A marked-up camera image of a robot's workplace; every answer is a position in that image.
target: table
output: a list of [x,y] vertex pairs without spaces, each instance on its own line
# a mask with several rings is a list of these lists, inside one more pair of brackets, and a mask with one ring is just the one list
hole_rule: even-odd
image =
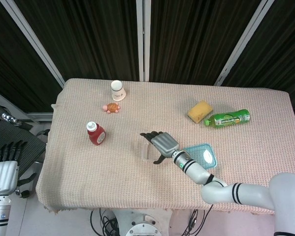
[[[153,165],[142,159],[141,132],[171,134],[181,147],[209,143],[218,178],[267,186],[280,172],[295,173],[295,116],[286,92],[264,88],[228,88],[123,82],[127,96],[121,112],[104,113],[112,102],[111,81],[70,79],[54,107],[45,161],[36,187],[50,209],[200,208],[200,188],[173,163]],[[251,121],[221,129],[195,124],[188,110],[201,100],[222,113],[248,109]],[[94,146],[86,123],[107,132]],[[269,213],[266,209],[217,204],[215,210]]]

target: ketchup bottle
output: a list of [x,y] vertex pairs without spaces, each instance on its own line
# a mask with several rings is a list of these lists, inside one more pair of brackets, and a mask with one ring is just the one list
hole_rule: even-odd
[[90,141],[95,145],[100,145],[106,137],[106,132],[99,124],[91,121],[86,125]]

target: black curtain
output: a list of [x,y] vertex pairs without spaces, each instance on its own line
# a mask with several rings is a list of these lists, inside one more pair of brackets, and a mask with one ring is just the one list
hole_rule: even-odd
[[295,112],[295,1],[273,3],[222,85],[286,91]]
[[24,112],[51,112],[61,87],[0,3],[0,94]]
[[135,0],[15,0],[65,80],[139,81]]
[[213,85],[260,0],[153,0],[150,81]]

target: yellow sponge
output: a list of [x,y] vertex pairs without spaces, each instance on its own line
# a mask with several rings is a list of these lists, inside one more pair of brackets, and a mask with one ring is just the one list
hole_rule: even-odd
[[207,114],[209,114],[213,108],[205,101],[200,101],[194,107],[192,107],[188,116],[195,122],[199,123]]

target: floor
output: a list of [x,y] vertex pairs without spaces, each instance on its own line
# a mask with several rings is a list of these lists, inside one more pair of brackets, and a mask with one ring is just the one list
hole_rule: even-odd
[[[36,125],[31,132],[50,128],[50,124]],[[41,169],[40,164],[34,164],[24,174],[28,177]],[[22,189],[32,190],[27,199],[11,195],[12,207],[7,228],[7,236],[93,236],[95,233],[90,226],[90,211],[84,209],[67,210],[58,214],[49,212],[38,201],[35,194],[35,183],[28,184]],[[179,236],[183,233],[191,210],[176,210],[170,221],[169,235]],[[94,213],[93,224],[101,232],[98,212]],[[211,212],[201,231],[202,236],[269,236],[274,232],[273,215],[253,215],[247,212]]]

